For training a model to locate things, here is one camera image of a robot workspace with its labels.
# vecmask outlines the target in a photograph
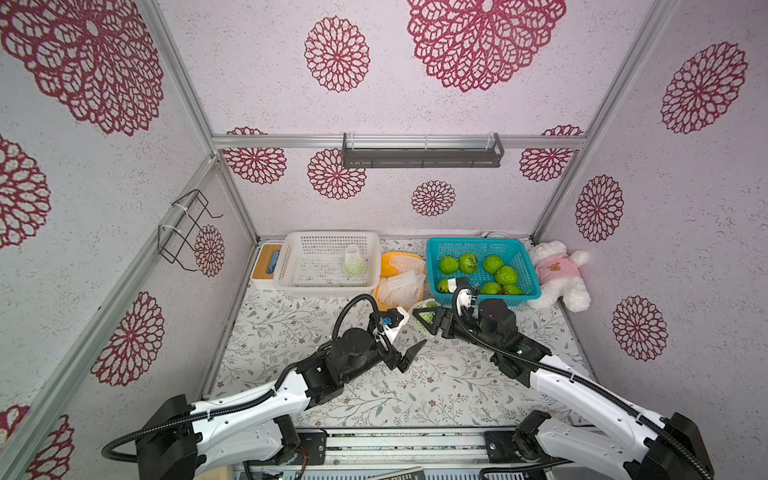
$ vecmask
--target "white plastic basket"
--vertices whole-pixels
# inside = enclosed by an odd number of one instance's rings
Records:
[[[367,275],[344,272],[350,243],[368,264]],[[275,266],[274,288],[300,295],[354,296],[371,293],[382,271],[379,236],[371,232],[294,232],[286,237]]]

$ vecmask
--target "green fruit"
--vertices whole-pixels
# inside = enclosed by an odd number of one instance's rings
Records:
[[[465,253],[458,259],[458,268],[464,273],[474,273],[478,269],[478,256],[474,253]]]
[[[444,278],[437,282],[437,287],[435,287],[438,292],[440,293],[451,293],[450,290],[448,290],[448,279]]]
[[[496,273],[496,270],[502,268],[504,266],[504,260],[502,260],[501,257],[498,255],[491,255],[490,257],[486,258],[485,261],[482,263],[482,267],[485,268],[485,271],[493,275]]]
[[[520,288],[513,283],[508,283],[507,285],[504,285],[503,288],[504,288],[505,295],[522,295],[523,294],[523,291],[520,290]]]
[[[515,269],[512,268],[509,265],[504,265],[503,267],[496,270],[496,283],[499,285],[507,285],[508,283],[517,283],[518,282],[518,273],[515,272]]]
[[[440,260],[440,271],[445,275],[450,275],[458,270],[458,260],[453,257],[443,257]]]
[[[498,295],[502,292],[502,286],[496,282],[488,282],[482,286],[480,293],[483,295]]]

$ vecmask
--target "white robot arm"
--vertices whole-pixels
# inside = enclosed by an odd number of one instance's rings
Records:
[[[579,376],[540,343],[517,330],[515,314],[502,300],[485,300],[474,310],[475,290],[451,282],[451,309],[417,309],[413,316],[435,335],[459,338],[494,352],[493,362],[506,376],[560,400],[603,434],[565,425],[544,412],[532,412],[504,438],[486,434],[498,445],[504,463],[537,462],[523,468],[484,468],[493,472],[534,471],[576,462],[617,480],[695,480],[713,478],[698,428],[675,413],[665,419]],[[340,324],[355,303],[373,305],[368,329],[339,336]],[[106,458],[136,462],[141,480],[191,480],[206,470],[246,460],[289,461],[300,442],[290,416],[337,397],[344,385],[380,362],[405,372],[426,340],[401,355],[392,346],[408,322],[403,309],[379,312],[376,301],[361,295],[342,309],[331,340],[310,357],[288,365],[277,380],[224,399],[187,405],[184,396],[167,400],[137,432],[102,449]],[[136,442],[136,455],[114,449]]]

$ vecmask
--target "cable tie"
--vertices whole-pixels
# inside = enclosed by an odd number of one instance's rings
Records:
[[[161,227],[168,227],[168,228],[171,228],[171,229],[173,229],[173,230],[176,230],[176,233],[178,233],[179,235],[182,235],[182,233],[181,233],[181,230],[177,229],[177,228],[176,228],[176,227],[174,227],[173,225],[167,225],[167,224],[163,223],[163,224],[161,225]]]

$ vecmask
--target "table surface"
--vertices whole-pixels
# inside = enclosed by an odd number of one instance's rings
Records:
[[[382,251],[425,257],[426,240],[382,240]],[[290,362],[312,354],[328,340],[341,308],[351,297],[291,296],[248,286],[211,395],[242,392],[277,377]],[[589,369],[562,311],[513,309],[522,333],[546,345],[579,373]],[[368,325],[371,307],[353,307],[341,332]],[[574,425],[586,421],[567,406],[502,375],[489,352],[460,340],[433,337],[409,324],[396,346],[401,352],[429,338],[406,373],[383,363],[348,384],[325,405],[293,416],[302,427],[517,425],[531,410],[550,412]]]

